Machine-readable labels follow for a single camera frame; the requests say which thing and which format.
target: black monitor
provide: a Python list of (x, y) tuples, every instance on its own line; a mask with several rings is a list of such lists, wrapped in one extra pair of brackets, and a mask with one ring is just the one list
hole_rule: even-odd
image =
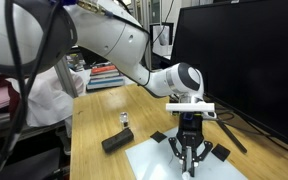
[(205, 93), (288, 143), (288, 1), (180, 10), (171, 64), (198, 68)]

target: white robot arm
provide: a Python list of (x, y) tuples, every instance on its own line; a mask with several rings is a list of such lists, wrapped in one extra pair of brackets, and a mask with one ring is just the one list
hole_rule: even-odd
[[(125, 10), (111, 0), (98, 0), (97, 3), (91, 0), (70, 1), (75, 1), (77, 5), (60, 8), (54, 18), (40, 72), (54, 66), (76, 44), (111, 61), (123, 74), (143, 86), (154, 97), (179, 94), (180, 103), (167, 104), (166, 109), (169, 111), (200, 112), (204, 117), (207, 117), (207, 112), (214, 112), (214, 104), (207, 104), (203, 100), (203, 79), (197, 69), (180, 63), (162, 71), (150, 72), (140, 64), (149, 35), (141, 30), (141, 25)], [(8, 46), (4, 4), (5, 0), (0, 0), (0, 72), (13, 76), (15, 70)], [(22, 69), (25, 74), (29, 74), (52, 6), (48, 0), (14, 0), (13, 8)], [(180, 118), (185, 120), (187, 117), (183, 113)], [(191, 146), (196, 147), (203, 140), (201, 120), (198, 123), (192, 122), (181, 121), (179, 125), (177, 138), (185, 148), (192, 143)], [(186, 133), (189, 133), (187, 137), (193, 139), (199, 136), (201, 141), (182, 142)]]

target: wire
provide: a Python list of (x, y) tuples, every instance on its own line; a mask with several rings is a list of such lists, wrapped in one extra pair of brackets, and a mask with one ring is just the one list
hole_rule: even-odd
[(38, 49), (38, 52), (37, 52), (37, 55), (36, 55), (36, 63), (34, 64), (34, 67), (33, 67), (33, 70), (32, 70), (32, 73), (31, 73), (31, 76), (27, 82), (27, 85), (26, 85), (26, 91), (28, 93), (30, 93), (31, 91), (31, 88), (33, 86), (33, 83), (34, 83), (34, 80), (36, 78), (36, 75), (37, 75), (37, 72), (40, 68), (40, 65), (41, 65), (41, 60), (42, 60), (42, 57), (44, 55), (44, 52), (45, 52), (45, 48), (46, 48), (46, 43), (47, 43), (47, 40), (48, 40), (48, 37), (49, 37), (49, 34), (50, 34), (50, 31), (51, 31), (51, 27), (52, 27), (52, 24), (53, 24), (53, 21), (54, 21), (54, 15), (56, 13), (56, 11), (59, 9), (60, 7), (60, 1), (56, 1), (55, 4), (53, 5), (53, 9), (51, 11), (51, 14), (50, 14), (50, 18), (49, 18), (49, 21), (47, 22), (47, 25), (46, 25), (46, 30), (43, 34), (43, 37), (42, 37), (42, 40), (41, 40), (41, 43), (40, 43), (40, 46), (39, 46), (39, 49)]
[(269, 134), (264, 134), (264, 133), (258, 133), (258, 132), (249, 131), (249, 130), (240, 128), (240, 127), (238, 127), (238, 126), (229, 124), (229, 123), (227, 123), (227, 122), (225, 122), (225, 121), (222, 121), (222, 120), (219, 120), (219, 121), (221, 121), (223, 124), (225, 124), (225, 125), (227, 125), (227, 126), (231, 126), (231, 127), (235, 128), (235, 129), (238, 129), (238, 130), (240, 130), (240, 131), (244, 131), (244, 132), (247, 132), (247, 133), (250, 133), (250, 134), (254, 134), (254, 135), (259, 135), (259, 136), (272, 137), (272, 136), (269, 135)]
[[(248, 125), (250, 125), (251, 127), (253, 127), (256, 131), (258, 131), (261, 134), (264, 134), (262, 131), (260, 131), (257, 127), (255, 127), (252, 123), (245, 121)], [(277, 143), (276, 141), (274, 141), (271, 137), (266, 137), (268, 140), (270, 140), (271, 142), (273, 142), (274, 144), (276, 144), (277, 146), (279, 146), (280, 148), (288, 151), (287, 148), (285, 148), (284, 146), (280, 145), (279, 143)]]
[(135, 24), (135, 23), (133, 23), (131, 21), (128, 21), (128, 20), (126, 20), (126, 19), (124, 19), (124, 18), (122, 18), (120, 16), (115, 15), (115, 14), (113, 14), (113, 18), (115, 18), (115, 19), (117, 19), (117, 20), (119, 20), (121, 22), (124, 22), (124, 23), (126, 23), (126, 24), (128, 24), (128, 25), (130, 25), (130, 26), (132, 26), (132, 27), (134, 27), (134, 28), (136, 28), (136, 29), (138, 29), (140, 31), (143, 31), (146, 34), (150, 35), (150, 33), (146, 29), (142, 28), (141, 26), (139, 26), (139, 25), (137, 25), (137, 24)]
[(126, 6), (126, 4), (123, 2), (123, 1), (121, 1), (121, 0), (117, 0), (120, 4), (122, 4), (122, 6), (124, 7), (124, 9), (129, 13), (129, 14), (131, 14), (131, 12), (130, 12), (130, 10), (128, 9), (128, 7)]
[(174, 2), (174, 0), (172, 0), (171, 7), (170, 7), (170, 9), (168, 10), (168, 13), (167, 13), (167, 16), (166, 16), (166, 18), (165, 18), (165, 22), (164, 22), (163, 28), (162, 28), (160, 34), (159, 34), (159, 35), (156, 37), (156, 39), (153, 41), (153, 44), (154, 44), (155, 41), (161, 36), (161, 34), (162, 34), (163, 31), (164, 31), (165, 24), (166, 24), (166, 22), (167, 22), (168, 16), (170, 15), (170, 12), (171, 12), (172, 7), (173, 7), (173, 2)]
[(40, 48), (36, 57), (36, 64), (34, 65), (33, 71), (29, 78), (29, 81), (28, 81), (29, 83), (27, 84), (27, 86), (25, 86), (25, 79), (24, 79), (25, 76), (21, 67), (22, 62), (21, 62), (21, 57), (19, 53), (19, 48), (17, 45), (16, 33), (15, 33), (14, 21), (13, 21), (13, 0), (5, 1), (6, 29), (7, 29), (7, 34), (8, 34), (9, 44), (11, 47), (15, 69), (17, 72), (17, 79), (18, 79), (20, 94), (21, 94), (21, 102), (12, 120), (13, 124), (10, 130), (9, 136), (7, 137), (3, 145), (3, 148), (0, 152), (0, 171), (5, 165), (8, 157), (11, 155), (13, 148), (20, 137), (22, 127), (27, 116), (28, 94), (34, 83), (34, 79), (36, 77), (36, 74), (37, 74), (41, 59), (42, 59), (42, 55), (46, 47), (45, 44), (46, 44), (48, 34), (50, 31), (50, 26), (52, 24), (52, 21), (54, 19), (54, 14), (56, 10), (58, 9), (59, 5), (60, 3), (59, 1), (57, 1), (53, 7), (53, 10), (50, 15), (51, 17), (49, 19), (49, 22), (46, 28), (46, 32), (43, 34)]
[(6, 31), (8, 35), (8, 41), (12, 53), (12, 58), (14, 61), (14, 66), (17, 75), (17, 81), (19, 84), (19, 89), (21, 93), (21, 101), (18, 105), (17, 111), (14, 115), (14, 121), (10, 130), (10, 135), (7, 136), (6, 141), (0, 152), (0, 171), (6, 163), (7, 158), (11, 154), (11, 151), (15, 145), (14, 142), (17, 141), (20, 133), (19, 129), (22, 127), (17, 127), (18, 124), (21, 124), (25, 121), (27, 115), (27, 94), (25, 92), (25, 81), (24, 73), (21, 69), (21, 56), (17, 44), (17, 38), (15, 33), (14, 21), (13, 21), (13, 0), (5, 1), (5, 21), (6, 21)]
[(235, 115), (233, 114), (233, 113), (231, 113), (231, 112), (225, 112), (225, 113), (218, 113), (217, 115), (230, 115), (230, 117), (228, 117), (228, 118), (225, 118), (225, 119), (222, 119), (221, 118), (221, 121), (228, 121), (228, 120), (232, 120), (232, 119), (234, 119), (234, 117), (235, 117)]
[(177, 94), (173, 94), (178, 100), (180, 99), (180, 97), (178, 97), (178, 95)]

